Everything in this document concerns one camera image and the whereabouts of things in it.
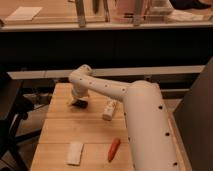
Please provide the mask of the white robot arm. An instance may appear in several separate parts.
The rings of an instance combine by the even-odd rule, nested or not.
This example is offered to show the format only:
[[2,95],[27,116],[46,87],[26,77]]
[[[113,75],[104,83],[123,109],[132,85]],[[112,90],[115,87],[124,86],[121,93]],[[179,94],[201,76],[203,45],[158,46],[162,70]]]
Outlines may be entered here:
[[68,79],[74,98],[93,90],[123,103],[134,171],[181,171],[168,112],[157,84],[95,78],[88,65],[72,71]]

